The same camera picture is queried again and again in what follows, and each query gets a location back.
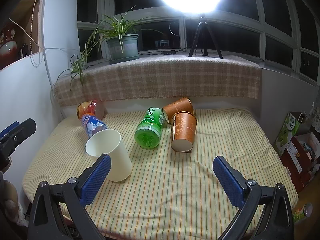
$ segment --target tripod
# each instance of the tripod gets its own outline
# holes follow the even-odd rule
[[[221,50],[219,49],[217,40],[216,40],[213,32],[211,31],[211,29],[210,29],[210,27],[209,27],[209,25],[207,23],[207,18],[204,15],[200,17],[200,22],[199,22],[199,25],[198,25],[198,28],[197,28],[197,31],[196,31],[196,35],[195,35],[195,37],[193,39],[193,43],[192,43],[192,47],[191,47],[191,50],[190,50],[190,53],[189,53],[189,57],[193,56],[193,52],[195,51],[195,48],[196,48],[196,45],[197,45],[197,42],[198,42],[198,39],[199,39],[200,31],[202,30],[201,28],[204,28],[204,27],[207,28],[207,30],[208,30],[208,32],[209,32],[209,34],[211,36],[211,39],[213,41],[213,44],[217,49],[219,57],[223,58],[222,54],[221,54]],[[208,55],[208,44],[207,44],[207,40],[206,40],[205,36],[203,36],[203,43],[204,43],[204,55],[207,56]]]

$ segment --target plaid blanket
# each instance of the plaid blanket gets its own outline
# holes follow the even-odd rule
[[[112,101],[133,98],[183,96],[226,96],[258,98],[260,67],[237,56],[225,59],[161,55],[144,57],[85,72],[85,85],[70,76],[54,88],[60,106],[72,106],[100,99]]]

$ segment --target cardboard box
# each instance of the cardboard box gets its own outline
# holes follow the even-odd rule
[[[299,141],[308,143],[313,148],[314,154],[311,155],[305,152]],[[281,162],[283,166],[287,168],[288,174],[298,193],[302,191],[314,177],[314,174],[310,172],[310,169],[317,164],[319,156],[320,142],[314,133],[311,132],[292,137],[284,150],[284,153],[280,157]]]
[[[286,119],[281,127],[278,137],[273,144],[279,157],[288,146],[291,138],[295,135],[308,133],[311,127],[311,120],[303,112],[288,112]]]

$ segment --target spider plant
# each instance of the spider plant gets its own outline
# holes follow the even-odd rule
[[[102,30],[98,30],[99,26],[96,28],[94,35],[93,35],[93,42],[95,42],[95,34],[98,33],[101,35],[101,38],[99,39],[99,42],[103,42],[105,40],[109,40],[111,38],[115,38],[118,37],[119,41],[120,41],[120,47],[121,47],[121,51],[122,54],[124,53],[124,49],[123,49],[123,40],[122,40],[122,36],[127,35],[127,34],[132,34],[132,33],[136,33],[136,30],[134,28],[135,25],[140,24],[142,20],[146,19],[142,18],[140,20],[125,20],[126,15],[128,14],[128,12],[130,12],[132,9],[134,8],[134,6],[127,11],[124,16],[122,16],[120,14],[120,19],[107,15],[103,15],[105,18],[100,22],[100,24],[106,23],[107,25],[109,25],[109,29],[102,29]],[[143,31],[143,30],[152,30],[152,31],[156,31],[159,32],[161,34],[163,34],[161,31],[158,30],[153,30],[153,29],[140,29],[139,31]]]
[[[123,53],[124,47],[123,47],[122,36],[126,34],[136,33],[134,26],[137,24],[141,24],[141,21],[145,19],[145,18],[142,18],[140,20],[125,20],[124,18],[126,17],[127,13],[130,12],[133,8],[134,7],[128,10],[123,16],[120,14],[120,19],[103,15],[105,18],[99,22],[97,28],[88,38],[87,42],[85,43],[85,48],[80,53],[79,58],[71,62],[70,69],[66,69],[60,73],[60,75],[57,78],[57,82],[62,73],[64,73],[65,71],[71,70],[70,91],[71,91],[71,83],[73,80],[76,79],[76,76],[78,75],[79,75],[80,83],[83,87],[85,84],[85,74],[83,73],[83,71],[87,68],[87,67],[84,68],[87,63],[87,58],[90,57],[90,53],[92,49],[97,44],[100,44],[103,41],[118,37],[120,41],[121,51]],[[109,25],[109,29],[103,29],[102,28],[103,24]],[[143,31],[143,30],[152,30],[152,31],[156,31],[163,34],[161,31],[153,30],[153,29],[140,29],[139,31]]]

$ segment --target red vase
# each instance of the red vase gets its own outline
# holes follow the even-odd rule
[[[0,69],[10,65],[17,60],[17,43],[13,40],[15,35],[12,24],[4,27],[0,33]]]

